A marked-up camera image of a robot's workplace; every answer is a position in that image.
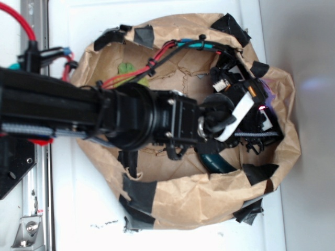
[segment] screw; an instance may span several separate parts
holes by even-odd
[[[169,103],[169,105],[174,105],[174,99],[170,98],[167,100],[167,102]]]
[[[165,133],[165,136],[166,136],[167,138],[169,138],[169,139],[173,137],[173,135],[172,135],[171,132],[166,132],[166,133]]]
[[[38,228],[38,224],[34,221],[31,221],[26,225],[26,229],[27,229],[28,233],[30,233],[30,234],[36,233],[37,228]]]

